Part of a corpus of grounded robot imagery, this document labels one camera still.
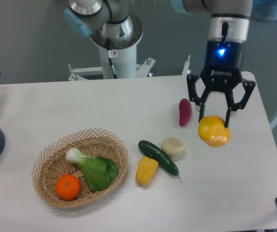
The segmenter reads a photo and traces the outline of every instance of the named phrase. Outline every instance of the purple sweet potato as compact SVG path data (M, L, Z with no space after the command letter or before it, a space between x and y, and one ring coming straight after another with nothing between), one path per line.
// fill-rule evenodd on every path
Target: purple sweet potato
M188 99L182 99L179 103L179 125L184 127L190 121L192 114L191 103Z

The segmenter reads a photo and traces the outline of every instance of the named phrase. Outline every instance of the toy fruit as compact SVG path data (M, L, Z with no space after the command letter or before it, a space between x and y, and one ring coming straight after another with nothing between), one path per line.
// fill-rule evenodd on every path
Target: toy fruit
M190 121L192 114L191 103L188 99L181 99L179 102L179 125L184 127Z
M81 191L81 184L76 176L65 174L58 178L55 190L58 197L65 201L70 201Z
M136 182L143 186L148 185L157 171L158 165L159 163L154 159L144 156L138 163L138 169L135 176Z
M197 128L200 138L209 146L220 147L229 143L231 132L225 128L224 120L219 116L206 116Z

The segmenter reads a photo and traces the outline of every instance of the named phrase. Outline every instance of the orange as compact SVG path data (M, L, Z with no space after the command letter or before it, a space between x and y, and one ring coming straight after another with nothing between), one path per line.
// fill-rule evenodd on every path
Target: orange
M70 201L81 191L81 184L77 177L65 174L58 178L55 190L58 197L65 201Z

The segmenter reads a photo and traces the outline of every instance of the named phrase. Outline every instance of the grey floor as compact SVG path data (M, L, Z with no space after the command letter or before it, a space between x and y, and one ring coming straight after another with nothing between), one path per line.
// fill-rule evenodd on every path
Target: grey floor
M205 59L210 14L176 13L169 0L129 0L143 24L138 63L156 60L156 76L179 75L191 54L200 73ZM63 11L68 0L0 0L0 84L66 81L73 68L98 67L97 48L73 33ZM277 110L277 21L251 20L243 71L257 80L266 114ZM277 145L277 127L273 130Z

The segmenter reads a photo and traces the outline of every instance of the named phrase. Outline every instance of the white table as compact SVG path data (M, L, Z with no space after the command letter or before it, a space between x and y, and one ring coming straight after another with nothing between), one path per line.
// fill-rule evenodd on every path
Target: white table
M247 79L254 79L249 72ZM232 139L212 148L197 135L198 112L179 126L178 104L188 98L186 79L166 76L0 85L0 232L227 232L277 228L277 149L257 87L230 120ZM211 94L206 115L226 113L224 95ZM120 185L89 204L58 209L32 186L41 151L89 128L115 133L128 149ZM138 142L160 146L179 137L180 182L158 169L147 189L135 182Z

